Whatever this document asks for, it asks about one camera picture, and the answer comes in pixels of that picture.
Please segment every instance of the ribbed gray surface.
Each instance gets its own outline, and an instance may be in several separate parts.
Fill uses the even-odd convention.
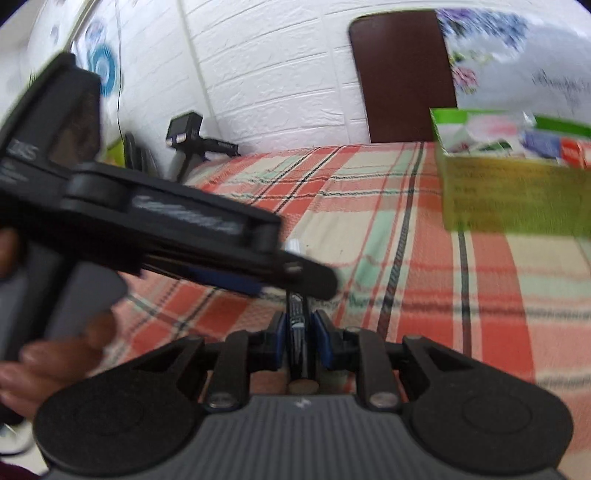
[[[51,472],[51,480],[75,477]],[[210,416],[177,456],[128,480],[484,480],[424,453],[400,418],[353,397],[253,397]],[[556,471],[519,480],[563,480]]]

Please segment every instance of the blue circular decoration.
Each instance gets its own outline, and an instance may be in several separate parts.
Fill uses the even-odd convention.
[[[100,76],[100,94],[108,97],[117,83],[117,62],[113,51],[107,44],[99,44],[90,54],[90,71]]]

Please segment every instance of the white logo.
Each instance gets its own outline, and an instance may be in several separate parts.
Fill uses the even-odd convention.
[[[34,161],[37,159],[37,152],[39,149],[34,145],[29,145],[28,143],[13,139],[10,142],[7,151],[14,157],[18,157],[23,160]]]
[[[310,400],[308,400],[307,398],[302,398],[296,402],[294,402],[294,405],[298,408],[301,408],[302,410],[304,410],[307,407],[311,407],[312,402]]]
[[[168,217],[180,220],[181,222],[193,223],[200,227],[214,230],[216,232],[223,232],[228,235],[240,235],[242,233],[242,225],[236,222],[226,222],[220,217],[211,217],[200,212],[186,209],[183,205],[167,205],[152,200],[148,195],[138,195],[132,200],[132,205],[142,210],[159,213]]]

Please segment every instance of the bed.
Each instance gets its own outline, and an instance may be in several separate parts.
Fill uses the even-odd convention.
[[[390,341],[425,335],[558,394],[575,422],[561,468],[591,471],[591,244],[574,238],[447,232],[429,142],[321,147],[214,161],[189,184],[279,213],[284,238],[338,269],[318,302],[336,325]],[[129,278],[105,367],[194,334],[209,340],[267,326],[284,293],[248,299],[154,273]],[[351,389],[335,375],[328,389]],[[255,374],[282,392],[282,373]]]

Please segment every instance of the fingernail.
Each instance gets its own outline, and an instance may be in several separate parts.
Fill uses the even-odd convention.
[[[45,353],[40,348],[25,348],[21,351],[21,359],[26,364],[42,364],[46,361]]]
[[[18,372],[13,367],[4,367],[0,369],[0,385],[9,387],[18,383]]]

